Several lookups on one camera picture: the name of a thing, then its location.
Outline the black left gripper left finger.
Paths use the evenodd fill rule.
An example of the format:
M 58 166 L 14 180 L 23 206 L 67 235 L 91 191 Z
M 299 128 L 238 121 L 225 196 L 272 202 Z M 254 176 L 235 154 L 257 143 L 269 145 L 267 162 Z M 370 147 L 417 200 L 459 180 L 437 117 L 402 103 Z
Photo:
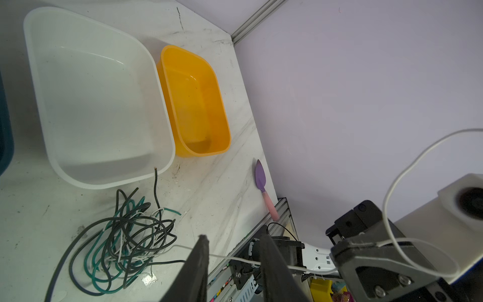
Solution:
M 207 300 L 209 240 L 200 235 L 179 274 L 161 302 Z

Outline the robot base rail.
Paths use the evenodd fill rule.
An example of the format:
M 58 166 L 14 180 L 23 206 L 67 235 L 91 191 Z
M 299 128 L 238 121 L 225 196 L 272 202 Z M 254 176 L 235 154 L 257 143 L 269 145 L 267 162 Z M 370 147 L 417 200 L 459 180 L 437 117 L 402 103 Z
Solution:
M 272 237 L 287 264 L 300 266 L 303 263 L 304 244 L 296 236 L 288 200 L 278 199 L 275 208 L 280 216 L 279 221 L 273 221 L 270 215 L 263 218 L 229 254 L 233 259 L 223 260 L 210 273 L 207 286 L 208 301 L 263 300 L 264 287 L 259 266 L 235 260 L 235 258 L 259 261 L 259 240 L 264 234 Z

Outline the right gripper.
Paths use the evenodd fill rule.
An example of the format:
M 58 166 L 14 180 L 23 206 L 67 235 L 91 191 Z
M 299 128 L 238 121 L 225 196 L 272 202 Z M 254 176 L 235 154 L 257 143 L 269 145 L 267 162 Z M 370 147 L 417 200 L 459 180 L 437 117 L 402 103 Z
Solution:
M 327 229 L 330 257 L 355 301 L 452 301 L 442 279 L 411 267 L 388 239 L 381 210 L 370 200 Z

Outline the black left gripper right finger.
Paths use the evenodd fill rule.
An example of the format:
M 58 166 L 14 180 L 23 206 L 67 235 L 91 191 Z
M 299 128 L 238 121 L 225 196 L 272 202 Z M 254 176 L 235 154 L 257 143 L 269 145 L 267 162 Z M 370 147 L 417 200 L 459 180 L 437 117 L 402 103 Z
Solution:
M 264 301 L 309 301 L 284 262 L 282 254 L 268 235 L 260 239 L 260 271 Z

